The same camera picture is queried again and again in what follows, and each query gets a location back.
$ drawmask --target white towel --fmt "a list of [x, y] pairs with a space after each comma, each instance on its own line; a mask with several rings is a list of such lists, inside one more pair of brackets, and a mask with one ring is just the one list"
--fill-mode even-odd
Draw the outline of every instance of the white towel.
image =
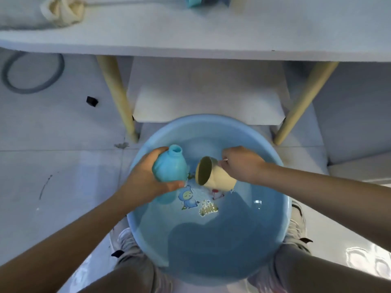
[[69, 26], [84, 9], [85, 0], [0, 0], [0, 30]]

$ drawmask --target forearm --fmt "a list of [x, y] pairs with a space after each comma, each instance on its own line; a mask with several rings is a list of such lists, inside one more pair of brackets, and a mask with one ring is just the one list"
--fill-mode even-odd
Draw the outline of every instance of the forearm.
[[0, 292], [56, 292], [118, 221], [137, 206], [123, 190], [0, 267]]
[[391, 250], [391, 188], [265, 164], [258, 184], [308, 205]]

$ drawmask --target gray pants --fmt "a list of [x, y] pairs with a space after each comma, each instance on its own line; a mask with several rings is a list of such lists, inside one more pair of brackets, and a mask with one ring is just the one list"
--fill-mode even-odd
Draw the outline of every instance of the gray pants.
[[[144, 255], [131, 256], [132, 251], [123, 254], [111, 273], [83, 289], [82, 293], [169, 293], [170, 278], [161, 273]], [[282, 245], [275, 255], [274, 268], [284, 289], [273, 288], [261, 283], [264, 270], [251, 277], [249, 281], [262, 293], [389, 293], [391, 281], [375, 277], [332, 263], [300, 250], [294, 245]]]

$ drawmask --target white tiled floor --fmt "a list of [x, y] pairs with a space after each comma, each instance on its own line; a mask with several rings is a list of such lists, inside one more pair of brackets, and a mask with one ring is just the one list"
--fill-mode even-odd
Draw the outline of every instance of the white tiled floor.
[[[0, 66], [9, 51], [0, 52]], [[140, 144], [126, 150], [125, 129], [93, 56], [66, 55], [60, 80], [33, 95], [9, 92], [0, 83], [0, 264], [75, 220], [110, 196], [127, 177]], [[27, 60], [49, 72], [53, 58]], [[15, 73], [15, 83], [23, 76]], [[96, 108], [87, 95], [99, 99]], [[141, 144], [164, 124], [144, 125]], [[268, 127], [256, 127], [268, 140]], [[288, 167], [327, 174], [327, 156], [313, 109], [276, 148]], [[377, 261], [391, 266], [388, 252], [304, 206], [314, 255], [376, 274]], [[115, 259], [106, 237], [61, 292], [77, 292], [111, 271]], [[381, 273], [386, 276], [386, 268]], [[253, 292], [244, 282], [219, 288], [176, 283], [177, 293]]]

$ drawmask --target blue container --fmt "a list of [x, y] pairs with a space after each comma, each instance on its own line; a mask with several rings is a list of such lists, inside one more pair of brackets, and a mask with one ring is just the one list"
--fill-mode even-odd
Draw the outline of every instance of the blue container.
[[[266, 162], [283, 165], [271, 144], [246, 124], [224, 116], [193, 115], [151, 136], [131, 169], [144, 154], [171, 144], [182, 147], [191, 175], [202, 157], [221, 159], [222, 149], [239, 145]], [[157, 266], [201, 286], [232, 283], [258, 271], [282, 243], [291, 217], [290, 198], [267, 187], [237, 182], [232, 193], [221, 198], [213, 194], [217, 200], [191, 179], [172, 203], [152, 201], [127, 216], [134, 238]]]
[[[186, 181], [189, 171], [182, 155], [182, 148], [178, 145], [171, 145], [169, 150], [160, 154], [155, 161], [152, 172], [159, 182]], [[155, 200], [159, 203], [172, 203], [177, 197], [177, 192], [165, 193]]]

